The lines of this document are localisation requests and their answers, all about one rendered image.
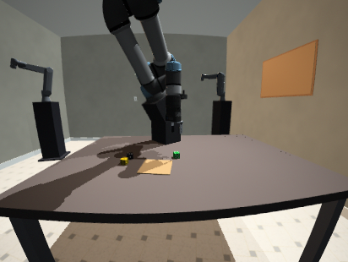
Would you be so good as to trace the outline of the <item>green die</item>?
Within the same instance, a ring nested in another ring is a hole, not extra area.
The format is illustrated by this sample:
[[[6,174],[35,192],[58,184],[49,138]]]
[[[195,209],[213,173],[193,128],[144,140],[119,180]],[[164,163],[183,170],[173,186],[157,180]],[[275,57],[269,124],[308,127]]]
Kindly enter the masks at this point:
[[[178,151],[173,152],[174,159],[180,158],[180,153]]]

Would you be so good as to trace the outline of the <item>yellow die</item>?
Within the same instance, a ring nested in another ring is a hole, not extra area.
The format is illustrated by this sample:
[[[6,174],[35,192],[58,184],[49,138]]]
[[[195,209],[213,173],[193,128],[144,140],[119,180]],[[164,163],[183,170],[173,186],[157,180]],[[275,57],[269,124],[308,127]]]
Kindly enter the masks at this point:
[[[120,159],[121,165],[126,166],[128,164],[128,157],[123,157]]]

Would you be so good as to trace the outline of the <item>peach flat mat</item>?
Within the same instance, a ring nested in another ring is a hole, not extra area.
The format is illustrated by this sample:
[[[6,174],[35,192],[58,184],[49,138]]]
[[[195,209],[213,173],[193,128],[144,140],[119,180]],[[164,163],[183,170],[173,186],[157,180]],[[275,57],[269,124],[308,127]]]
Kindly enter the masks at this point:
[[[172,161],[166,160],[145,160],[139,168],[139,174],[170,175]]]

